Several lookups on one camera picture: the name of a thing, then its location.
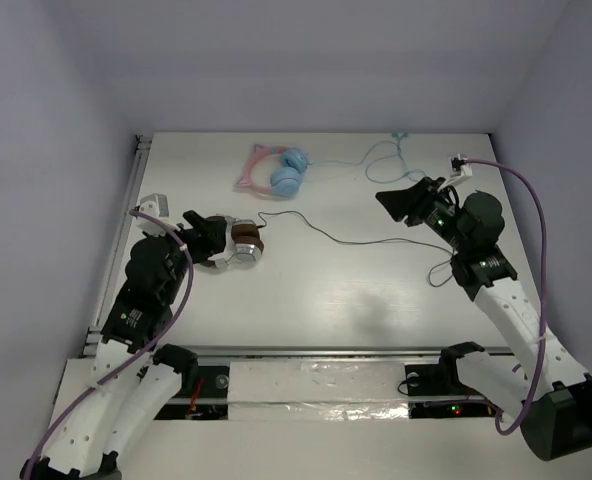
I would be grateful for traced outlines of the brown silver headphones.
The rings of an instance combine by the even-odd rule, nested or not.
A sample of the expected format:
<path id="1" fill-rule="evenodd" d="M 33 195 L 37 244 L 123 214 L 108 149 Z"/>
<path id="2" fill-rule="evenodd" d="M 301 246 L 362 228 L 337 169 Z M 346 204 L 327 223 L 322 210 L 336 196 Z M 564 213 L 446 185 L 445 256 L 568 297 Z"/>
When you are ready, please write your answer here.
<path id="1" fill-rule="evenodd" d="M 222 253 L 198 265 L 226 270 L 232 263 L 254 264 L 261 259 L 265 245 L 261 240 L 260 227 L 253 220 L 224 215 L 212 215 L 205 219 L 226 221 L 226 245 Z"/>

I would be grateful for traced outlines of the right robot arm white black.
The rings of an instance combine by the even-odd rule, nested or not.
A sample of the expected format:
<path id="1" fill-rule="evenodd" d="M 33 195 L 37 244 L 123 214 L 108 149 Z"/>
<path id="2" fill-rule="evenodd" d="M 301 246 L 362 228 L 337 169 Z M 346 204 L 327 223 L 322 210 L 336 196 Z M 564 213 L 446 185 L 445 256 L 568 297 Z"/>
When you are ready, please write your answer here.
<path id="1" fill-rule="evenodd" d="M 423 178 L 410 188 L 378 192 L 396 222 L 424 224 L 455 252 L 452 275 L 515 356 L 517 371 L 503 369 L 484 347 L 465 342 L 442 350 L 439 384 L 451 393 L 483 397 L 496 411 L 503 435 L 520 431 L 543 461 L 592 448 L 592 374 L 548 327 L 527 297 L 517 271 L 498 246 L 505 227 L 502 205 L 476 191 L 462 204 L 444 178 Z"/>

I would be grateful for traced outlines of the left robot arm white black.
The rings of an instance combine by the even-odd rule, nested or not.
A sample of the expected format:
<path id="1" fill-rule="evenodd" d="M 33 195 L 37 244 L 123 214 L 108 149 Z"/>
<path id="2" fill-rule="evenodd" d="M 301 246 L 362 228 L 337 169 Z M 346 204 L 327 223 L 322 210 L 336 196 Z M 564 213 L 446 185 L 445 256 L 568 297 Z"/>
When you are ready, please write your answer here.
<path id="1" fill-rule="evenodd" d="M 87 387 L 45 432 L 23 479 L 121 478 L 161 408 L 197 386 L 196 354 L 161 340 L 188 302 L 195 264 L 224 251 L 227 222 L 190 210 L 174 225 L 146 205 L 130 214 L 144 237 L 131 249 Z"/>

